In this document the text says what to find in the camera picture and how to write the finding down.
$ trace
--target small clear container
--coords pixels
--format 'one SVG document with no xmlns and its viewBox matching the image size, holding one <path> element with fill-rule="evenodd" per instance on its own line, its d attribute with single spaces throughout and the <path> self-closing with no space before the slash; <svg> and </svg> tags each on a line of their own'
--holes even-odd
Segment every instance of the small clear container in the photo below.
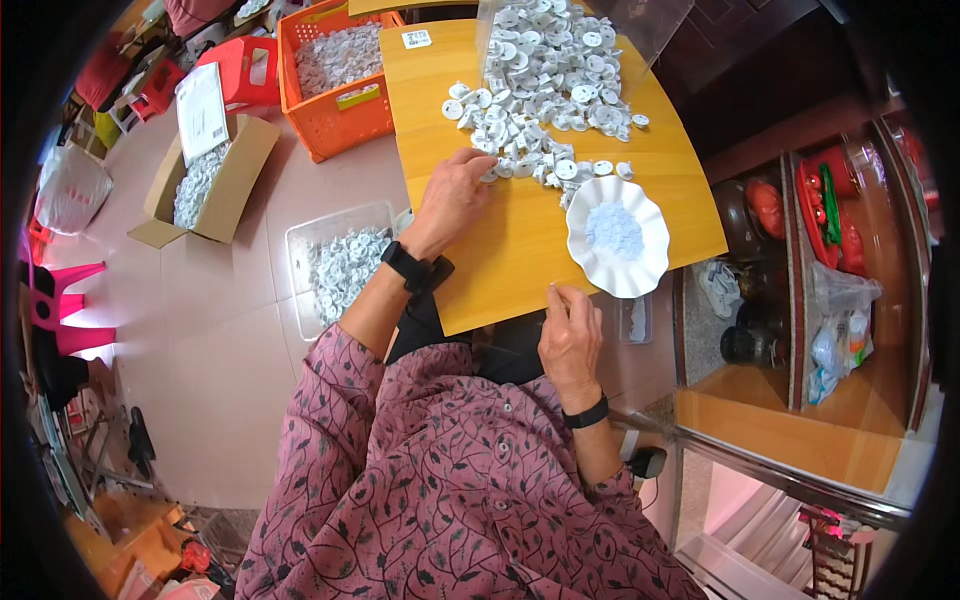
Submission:
<svg viewBox="0 0 960 600">
<path fill-rule="evenodd" d="M 620 344 L 650 344 L 653 342 L 653 292 L 639 298 L 616 299 L 613 322 L 620 338 Z"/>
<path fill-rule="evenodd" d="M 394 209 L 390 203 L 374 202 L 348 208 L 287 229 L 290 287 L 303 341 L 316 340 L 329 325 L 317 310 L 317 294 L 310 285 L 311 264 L 307 254 L 311 246 L 322 246 L 335 237 L 363 228 L 386 229 L 388 237 L 394 239 Z"/>
</svg>

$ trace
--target pink chair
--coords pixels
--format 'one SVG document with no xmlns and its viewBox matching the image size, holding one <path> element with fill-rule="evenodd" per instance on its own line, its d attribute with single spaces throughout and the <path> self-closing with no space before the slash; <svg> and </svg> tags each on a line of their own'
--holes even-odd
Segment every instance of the pink chair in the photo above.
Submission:
<svg viewBox="0 0 960 600">
<path fill-rule="evenodd" d="M 84 307 L 83 294 L 64 294 L 63 291 L 77 281 L 100 273 L 106 267 L 106 262 L 99 262 L 51 271 L 50 275 L 54 279 L 52 298 L 37 289 L 31 290 L 31 298 L 34 301 L 31 311 L 34 324 L 53 331 L 57 335 L 57 349 L 60 351 L 60 356 L 112 344 L 116 339 L 114 327 L 71 327 L 60 323 L 60 319 Z"/>
</svg>

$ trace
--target barcode label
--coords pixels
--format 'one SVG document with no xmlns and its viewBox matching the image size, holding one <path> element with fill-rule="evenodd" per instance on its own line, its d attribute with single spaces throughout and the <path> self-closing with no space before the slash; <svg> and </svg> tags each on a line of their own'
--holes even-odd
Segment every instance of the barcode label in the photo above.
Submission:
<svg viewBox="0 0 960 600">
<path fill-rule="evenodd" d="M 430 34 L 427 33 L 425 29 L 421 29 L 415 32 L 406 32 L 402 34 L 403 36 L 403 45 L 407 50 L 411 48 L 420 48 L 421 46 L 429 46 L 433 43 L 430 39 Z"/>
</svg>

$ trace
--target tile floor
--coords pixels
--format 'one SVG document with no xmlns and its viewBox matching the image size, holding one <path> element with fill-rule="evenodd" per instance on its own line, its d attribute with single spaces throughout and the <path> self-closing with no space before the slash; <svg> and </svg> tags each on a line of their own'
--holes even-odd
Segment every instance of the tile floor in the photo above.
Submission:
<svg viewBox="0 0 960 600">
<path fill-rule="evenodd" d="M 67 323 L 117 327 L 115 344 L 84 357 L 114 365 L 118 401 L 143 410 L 157 478 L 184 504 L 259 509 L 273 482 L 280 418 L 307 348 L 291 298 L 286 229 L 372 201 L 389 201 L 395 212 L 409 205 L 391 136 L 314 164 L 277 108 L 260 116 L 282 134 L 232 245 L 186 235 L 158 251 L 126 235 L 146 219 L 144 196 L 176 133 L 171 110 L 110 151 L 107 202 L 83 234 L 58 236 L 44 258 L 51 267 L 106 260 L 104 273 L 77 285 L 88 307 Z M 649 346 L 617 344 L 613 299 L 596 297 L 610 315 L 601 376 L 620 410 L 673 388 L 670 289 L 668 277 L 655 296 Z M 672 503 L 664 492 L 658 503 Z"/>
</svg>

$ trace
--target black wristband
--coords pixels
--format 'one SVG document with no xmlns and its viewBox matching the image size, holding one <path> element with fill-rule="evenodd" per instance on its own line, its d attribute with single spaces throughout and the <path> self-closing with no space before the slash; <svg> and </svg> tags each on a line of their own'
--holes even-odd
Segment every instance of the black wristband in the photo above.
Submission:
<svg viewBox="0 0 960 600">
<path fill-rule="evenodd" d="M 609 413 L 610 403 L 607 401 L 607 395 L 601 394 L 599 402 L 578 415 L 568 415 L 564 412 L 564 425 L 567 429 L 583 429 L 605 419 Z"/>
</svg>

